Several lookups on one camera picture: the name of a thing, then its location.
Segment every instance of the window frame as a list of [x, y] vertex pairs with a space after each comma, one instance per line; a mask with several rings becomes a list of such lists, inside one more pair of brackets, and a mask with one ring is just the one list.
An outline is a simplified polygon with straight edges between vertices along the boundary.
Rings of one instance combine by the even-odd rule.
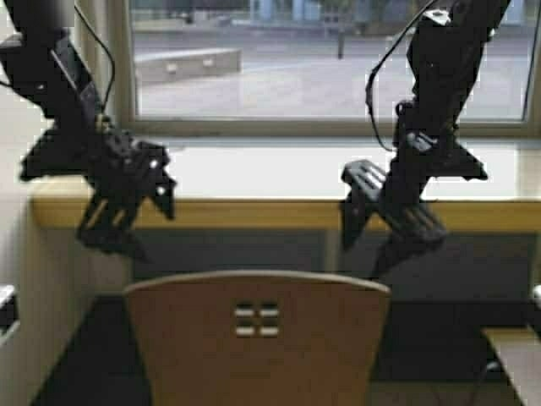
[[[355, 118], [284, 119], [266, 118], [157, 118], [135, 116], [136, 92], [133, 63], [133, 39], [130, 26], [129, 0], [106, 3], [112, 52], [117, 62], [116, 91], [113, 94], [113, 115], [118, 124], [144, 136], [201, 137], [265, 137], [265, 138], [361, 138], [374, 136], [368, 120]], [[459, 136], [488, 139], [541, 138], [541, 28], [536, 29], [532, 67], [527, 90], [523, 121], [487, 121], [461, 123]], [[392, 137], [395, 124], [381, 120], [382, 137]]]

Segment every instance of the wooden chair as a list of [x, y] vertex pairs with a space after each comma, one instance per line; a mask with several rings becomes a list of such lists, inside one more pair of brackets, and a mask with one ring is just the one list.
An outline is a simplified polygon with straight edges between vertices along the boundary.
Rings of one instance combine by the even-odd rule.
[[154, 406], [362, 406], [390, 290], [224, 271], [125, 291]]

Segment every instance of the dark floor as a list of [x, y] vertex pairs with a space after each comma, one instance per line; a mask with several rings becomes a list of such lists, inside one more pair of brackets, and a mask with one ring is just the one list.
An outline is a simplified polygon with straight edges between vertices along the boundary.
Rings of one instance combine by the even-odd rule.
[[[523, 326], [510, 303], [397, 302], [374, 381], [474, 381], [494, 354], [482, 326]], [[505, 381], [502, 373], [488, 377]], [[121, 298], [99, 298], [33, 406], [150, 405], [150, 389]]]

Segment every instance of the outdoor ground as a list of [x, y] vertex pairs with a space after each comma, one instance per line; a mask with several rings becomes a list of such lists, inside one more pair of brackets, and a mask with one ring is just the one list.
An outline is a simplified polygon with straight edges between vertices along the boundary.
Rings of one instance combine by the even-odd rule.
[[[486, 58], [463, 119], [522, 118], [532, 62], [534, 30], [503, 28], [488, 44]], [[365, 115], [364, 87], [369, 71], [390, 45], [389, 37], [349, 36], [345, 57], [337, 37], [317, 30], [257, 27], [177, 27], [134, 33], [136, 56], [202, 48], [236, 48], [242, 69], [236, 74], [139, 87], [145, 116], [359, 118]], [[411, 97], [413, 75], [407, 41], [385, 65], [375, 87], [380, 118]]]

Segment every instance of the wall socket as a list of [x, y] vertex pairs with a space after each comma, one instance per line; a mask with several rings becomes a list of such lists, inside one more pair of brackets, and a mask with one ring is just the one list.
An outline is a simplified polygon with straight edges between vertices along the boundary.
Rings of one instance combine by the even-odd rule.
[[533, 288], [532, 299], [533, 302], [538, 306], [539, 310], [541, 310], [541, 285]]
[[0, 285], [0, 346], [19, 326], [17, 291], [14, 286]]

